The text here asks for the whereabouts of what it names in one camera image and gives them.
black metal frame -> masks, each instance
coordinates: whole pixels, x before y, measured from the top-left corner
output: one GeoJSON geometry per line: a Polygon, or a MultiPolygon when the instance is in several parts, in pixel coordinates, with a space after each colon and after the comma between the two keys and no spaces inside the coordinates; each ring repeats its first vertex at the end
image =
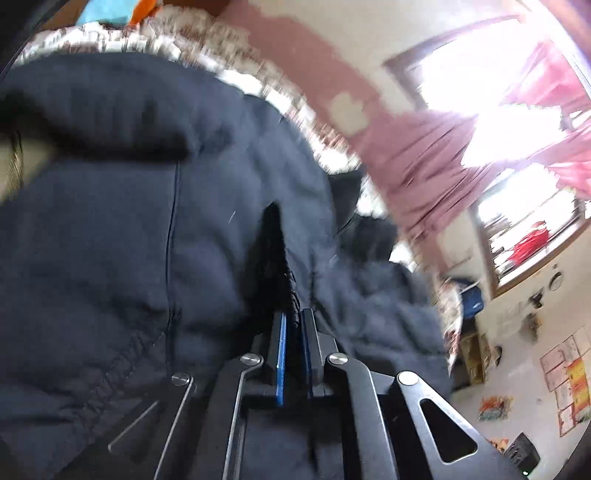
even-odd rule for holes
{"type": "MultiPolygon", "coordinates": [[[[178,445],[187,434],[181,427],[194,390],[189,374],[177,374],[163,400],[146,401],[59,478],[78,478],[83,472],[88,478],[90,469],[102,473],[98,478],[109,479],[238,480],[245,411],[282,405],[284,385],[278,379],[285,370],[285,325],[286,315],[276,314],[271,333],[257,335],[252,352],[230,360],[220,371],[188,473],[172,474],[178,445]],[[265,357],[263,346],[268,347],[265,357]],[[159,408],[163,413],[154,424],[159,408]],[[151,430],[142,428],[149,417],[151,430]],[[148,446],[146,436],[151,439],[148,446]]],[[[346,480],[455,480],[475,472],[481,480],[523,478],[418,375],[402,372],[394,378],[370,371],[339,352],[334,338],[317,331],[310,309],[303,310],[293,331],[299,335],[294,341],[302,346],[301,388],[311,408],[315,401],[328,400],[341,413],[346,480]]]]}

wooden window frame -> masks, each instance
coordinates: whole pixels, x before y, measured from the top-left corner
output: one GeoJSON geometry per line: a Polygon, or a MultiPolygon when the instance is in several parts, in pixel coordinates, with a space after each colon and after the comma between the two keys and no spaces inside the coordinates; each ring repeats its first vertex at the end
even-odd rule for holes
{"type": "Polygon", "coordinates": [[[558,232],[555,232],[550,238],[550,240],[546,243],[546,245],[539,248],[535,253],[533,253],[530,256],[530,258],[537,255],[544,249],[549,249],[548,253],[542,259],[538,260],[535,264],[530,265],[527,268],[524,268],[523,271],[519,272],[519,274],[515,278],[512,278],[511,280],[503,283],[496,273],[495,261],[492,256],[491,244],[488,238],[488,234],[486,233],[483,222],[480,220],[480,217],[478,216],[478,204],[480,203],[480,199],[479,201],[473,203],[470,206],[469,212],[470,216],[472,217],[472,220],[474,221],[474,224],[476,225],[476,230],[478,231],[480,249],[482,250],[482,254],[485,259],[492,298],[504,294],[505,292],[509,291],[513,287],[516,287],[518,284],[520,284],[521,282],[535,274],[537,271],[542,269],[545,265],[550,263],[564,250],[566,250],[578,237],[580,237],[585,232],[589,225],[591,225],[591,219],[585,218],[584,202],[578,200],[577,207],[579,210],[579,215],[573,218],[573,220],[571,220],[569,223],[564,225],[558,232]],[[558,238],[561,237],[562,234],[568,232],[569,229],[572,229],[572,232],[568,235],[568,237],[562,240],[559,244],[553,246],[553,240],[556,242],[558,238]]]}
{"type": "Polygon", "coordinates": [[[415,78],[409,74],[411,69],[419,67],[420,63],[431,55],[438,48],[456,40],[457,38],[470,33],[474,30],[478,30],[489,25],[504,22],[506,20],[522,20],[519,15],[504,15],[502,17],[493,17],[486,20],[466,25],[465,27],[451,30],[436,37],[430,38],[415,47],[402,52],[401,54],[387,60],[384,63],[386,67],[398,80],[398,83],[402,87],[406,95],[412,100],[416,110],[426,110],[428,108],[427,103],[421,96],[419,91],[420,84],[415,78]]]}

metal screw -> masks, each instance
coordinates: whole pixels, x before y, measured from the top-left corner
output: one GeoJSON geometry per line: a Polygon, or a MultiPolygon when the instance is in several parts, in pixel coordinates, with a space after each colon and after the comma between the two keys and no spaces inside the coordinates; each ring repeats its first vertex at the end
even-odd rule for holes
{"type": "Polygon", "coordinates": [[[331,353],[329,355],[329,362],[333,365],[343,365],[349,361],[349,357],[344,353],[331,353]]]}
{"type": "Polygon", "coordinates": [[[240,361],[249,367],[254,367],[261,363],[261,357],[256,353],[245,353],[240,357],[240,361]]]}
{"type": "Polygon", "coordinates": [[[174,374],[172,376],[172,381],[175,387],[182,387],[184,385],[187,385],[191,381],[191,377],[189,376],[189,374],[181,372],[179,374],[174,374]]]}
{"type": "Polygon", "coordinates": [[[402,385],[410,387],[418,382],[418,375],[415,372],[400,372],[398,374],[398,381],[402,385]]]}

navy blue jacket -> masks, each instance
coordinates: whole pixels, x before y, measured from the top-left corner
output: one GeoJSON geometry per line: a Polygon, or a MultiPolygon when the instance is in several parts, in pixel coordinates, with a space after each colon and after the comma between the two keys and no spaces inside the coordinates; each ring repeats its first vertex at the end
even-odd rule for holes
{"type": "MultiPolygon", "coordinates": [[[[171,372],[193,373],[198,400],[248,351],[284,301],[260,268],[270,204],[275,275],[319,328],[371,369],[449,392],[427,296],[403,267],[339,246],[326,174],[264,100],[144,54],[53,56],[0,86],[0,127],[23,118],[60,150],[0,206],[0,439],[31,478],[52,478],[171,372]]],[[[250,452],[243,478],[318,478],[307,420],[277,415],[253,435],[284,441],[250,452]]]]}

paper on wall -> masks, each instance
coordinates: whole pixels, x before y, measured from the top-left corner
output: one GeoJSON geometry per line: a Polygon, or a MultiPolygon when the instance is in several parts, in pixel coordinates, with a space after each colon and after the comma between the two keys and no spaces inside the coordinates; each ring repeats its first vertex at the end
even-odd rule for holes
{"type": "Polygon", "coordinates": [[[566,362],[566,366],[569,366],[577,358],[580,357],[579,350],[577,349],[577,344],[574,341],[574,337],[572,335],[568,337],[564,342],[562,342],[560,348],[562,350],[562,354],[564,355],[564,361],[566,362]]]}
{"type": "Polygon", "coordinates": [[[574,428],[573,406],[570,405],[563,411],[558,412],[558,426],[560,436],[563,437],[574,428]]]}
{"type": "Polygon", "coordinates": [[[589,336],[587,330],[581,328],[573,335],[574,341],[577,344],[577,349],[581,355],[584,355],[587,351],[591,350],[591,342],[589,342],[589,336]]]}
{"type": "Polygon", "coordinates": [[[564,362],[564,354],[562,353],[561,345],[556,346],[550,352],[545,354],[540,359],[540,362],[542,363],[542,370],[545,374],[564,362]]]}
{"type": "Polygon", "coordinates": [[[583,360],[577,358],[566,369],[573,392],[574,419],[577,423],[591,418],[591,398],[583,360]]]}
{"type": "Polygon", "coordinates": [[[554,391],[556,395],[556,405],[559,410],[564,410],[573,403],[573,390],[570,382],[564,382],[554,391]]]}
{"type": "Polygon", "coordinates": [[[587,374],[587,383],[591,384],[591,350],[585,353],[582,357],[585,365],[585,372],[587,374]]]}
{"type": "Polygon", "coordinates": [[[556,388],[567,381],[568,375],[566,372],[566,363],[563,362],[553,370],[546,374],[546,385],[549,391],[554,391],[556,388]]]}

